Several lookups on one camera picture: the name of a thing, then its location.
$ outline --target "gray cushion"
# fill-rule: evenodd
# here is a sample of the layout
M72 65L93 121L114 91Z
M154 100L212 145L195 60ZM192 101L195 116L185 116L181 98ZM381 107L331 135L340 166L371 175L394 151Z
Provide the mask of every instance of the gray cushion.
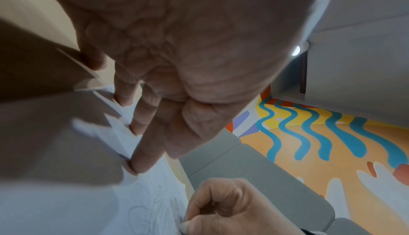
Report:
M216 138L180 159L189 177L241 143L231 132L223 129Z
M355 222L345 219L337 218L326 231L327 235L371 235L364 228Z
M240 144L189 177L194 189L212 177L245 178L298 227L324 231L335 219L332 206L246 144Z

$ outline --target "white paper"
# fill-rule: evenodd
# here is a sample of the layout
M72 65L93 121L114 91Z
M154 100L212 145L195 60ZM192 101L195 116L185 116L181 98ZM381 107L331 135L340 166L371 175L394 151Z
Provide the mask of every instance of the white paper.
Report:
M113 87L0 106L1 235L180 234L184 185L165 158L128 172L140 137Z

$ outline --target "light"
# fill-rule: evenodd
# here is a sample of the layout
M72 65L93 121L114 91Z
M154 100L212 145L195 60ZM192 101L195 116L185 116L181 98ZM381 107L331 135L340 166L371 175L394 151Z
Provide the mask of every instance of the light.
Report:
M300 48L300 46L297 45L297 47L295 48L295 50L294 50L292 56L297 56L297 55L299 55L299 54L300 54L300 51L301 51L301 48Z

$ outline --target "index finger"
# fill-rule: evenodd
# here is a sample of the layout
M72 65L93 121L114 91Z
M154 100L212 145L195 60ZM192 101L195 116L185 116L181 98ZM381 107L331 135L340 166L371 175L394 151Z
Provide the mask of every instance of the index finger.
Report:
M200 210L209 203L218 203L224 212L232 212L243 192L239 182L228 178L214 178L203 182L191 197L186 210L185 221L200 215Z

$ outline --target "purple shape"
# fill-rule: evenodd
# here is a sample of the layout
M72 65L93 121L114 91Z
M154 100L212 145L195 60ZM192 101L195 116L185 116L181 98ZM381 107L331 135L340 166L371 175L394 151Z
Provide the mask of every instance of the purple shape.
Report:
M250 135L250 134L258 133L259 131L260 130L257 128L256 124L254 124L247 131L245 131L242 135L240 135L239 138Z
M249 111L245 111L235 119L233 119L233 130L235 130L237 127L239 127L250 115Z

